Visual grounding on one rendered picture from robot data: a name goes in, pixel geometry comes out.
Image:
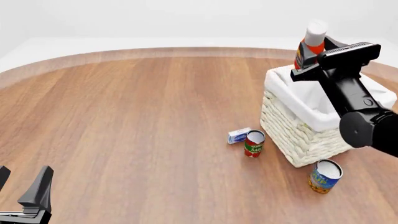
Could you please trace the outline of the white wicker basket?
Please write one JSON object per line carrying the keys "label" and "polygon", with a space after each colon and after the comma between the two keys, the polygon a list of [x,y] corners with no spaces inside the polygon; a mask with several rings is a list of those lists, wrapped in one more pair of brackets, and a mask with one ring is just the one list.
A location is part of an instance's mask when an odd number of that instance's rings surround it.
{"label": "white wicker basket", "polygon": [[294,167],[303,167],[352,149],[339,129],[316,132],[269,91],[264,91],[260,124]]}

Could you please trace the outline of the red tomato sauce can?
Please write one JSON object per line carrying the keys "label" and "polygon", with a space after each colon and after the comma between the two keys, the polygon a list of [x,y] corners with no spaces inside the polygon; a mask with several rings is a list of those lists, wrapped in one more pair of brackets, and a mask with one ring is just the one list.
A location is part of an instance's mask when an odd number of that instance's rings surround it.
{"label": "red tomato sauce can", "polygon": [[260,130],[250,130],[244,142],[244,154],[251,158],[257,158],[263,149],[265,134]]}

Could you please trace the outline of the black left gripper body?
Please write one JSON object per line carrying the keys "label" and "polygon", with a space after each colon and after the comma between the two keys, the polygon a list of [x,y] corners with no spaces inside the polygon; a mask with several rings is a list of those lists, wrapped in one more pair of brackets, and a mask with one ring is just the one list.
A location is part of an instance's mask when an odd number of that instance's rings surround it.
{"label": "black left gripper body", "polygon": [[25,208],[22,212],[0,212],[0,224],[48,224],[52,214],[41,208]]}

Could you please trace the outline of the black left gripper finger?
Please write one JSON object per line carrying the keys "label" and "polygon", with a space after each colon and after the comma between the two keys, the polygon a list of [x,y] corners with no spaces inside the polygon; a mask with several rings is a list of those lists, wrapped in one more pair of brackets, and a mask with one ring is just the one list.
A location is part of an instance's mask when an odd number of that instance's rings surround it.
{"label": "black left gripper finger", "polygon": [[53,173],[50,166],[43,166],[34,182],[17,201],[22,205],[23,212],[52,211],[50,191]]}
{"label": "black left gripper finger", "polygon": [[10,174],[11,171],[6,166],[0,166],[0,190],[2,190],[6,184]]}

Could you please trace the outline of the small white blue food box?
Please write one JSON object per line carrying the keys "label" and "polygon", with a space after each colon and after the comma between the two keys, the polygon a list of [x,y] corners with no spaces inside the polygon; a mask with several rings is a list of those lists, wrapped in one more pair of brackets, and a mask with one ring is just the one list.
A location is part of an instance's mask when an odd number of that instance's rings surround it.
{"label": "small white blue food box", "polygon": [[243,128],[239,130],[234,130],[228,133],[227,143],[234,144],[237,142],[244,141],[246,139],[247,133],[250,132],[251,128]]}

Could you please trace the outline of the blue yellow soup can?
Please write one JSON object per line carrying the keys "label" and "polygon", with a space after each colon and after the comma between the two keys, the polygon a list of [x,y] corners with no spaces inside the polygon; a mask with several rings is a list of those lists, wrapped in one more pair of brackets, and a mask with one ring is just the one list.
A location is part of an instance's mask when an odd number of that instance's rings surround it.
{"label": "blue yellow soup can", "polygon": [[343,169],[329,159],[319,160],[308,177],[308,184],[315,192],[327,194],[343,176]]}

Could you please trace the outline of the red ketchup bottle white cap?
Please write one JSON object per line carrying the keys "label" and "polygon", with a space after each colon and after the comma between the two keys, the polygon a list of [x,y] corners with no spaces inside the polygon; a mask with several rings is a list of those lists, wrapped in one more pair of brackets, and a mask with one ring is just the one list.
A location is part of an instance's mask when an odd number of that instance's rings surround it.
{"label": "red ketchup bottle white cap", "polygon": [[299,43],[297,53],[294,59],[294,67],[295,69],[301,69],[301,55],[300,55],[300,47],[307,46],[313,53],[320,54],[324,51],[324,38],[327,32],[326,23],[314,20],[310,22],[305,31],[305,37]]}

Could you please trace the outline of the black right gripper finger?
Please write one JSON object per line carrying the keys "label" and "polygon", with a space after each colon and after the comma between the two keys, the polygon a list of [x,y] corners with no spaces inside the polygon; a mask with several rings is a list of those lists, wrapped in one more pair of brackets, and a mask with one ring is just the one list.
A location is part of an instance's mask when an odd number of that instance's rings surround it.
{"label": "black right gripper finger", "polygon": [[301,67],[308,68],[317,63],[317,54],[313,53],[307,46],[300,47]]}
{"label": "black right gripper finger", "polygon": [[335,49],[339,49],[339,48],[345,49],[346,46],[348,46],[347,44],[338,42],[337,40],[332,39],[331,37],[329,37],[327,35],[324,38],[324,43],[325,43],[325,46],[324,46],[325,51],[335,50]]}

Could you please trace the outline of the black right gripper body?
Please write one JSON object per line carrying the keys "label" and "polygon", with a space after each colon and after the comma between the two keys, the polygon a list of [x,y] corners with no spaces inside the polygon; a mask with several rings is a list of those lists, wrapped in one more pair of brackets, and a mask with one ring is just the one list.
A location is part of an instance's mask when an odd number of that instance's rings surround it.
{"label": "black right gripper body", "polygon": [[294,82],[320,81],[327,79],[360,78],[360,71],[373,60],[373,44],[358,42],[345,49],[324,51],[317,55],[317,63],[308,68],[293,69],[290,76]]}

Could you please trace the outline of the white cloth basket liner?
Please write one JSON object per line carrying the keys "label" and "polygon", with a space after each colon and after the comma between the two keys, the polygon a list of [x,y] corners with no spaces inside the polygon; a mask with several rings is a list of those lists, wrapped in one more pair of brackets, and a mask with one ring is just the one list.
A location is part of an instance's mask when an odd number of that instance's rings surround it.
{"label": "white cloth basket liner", "polygon": [[318,82],[293,82],[293,65],[266,72],[264,94],[283,122],[306,124],[316,132],[338,127],[340,117]]}

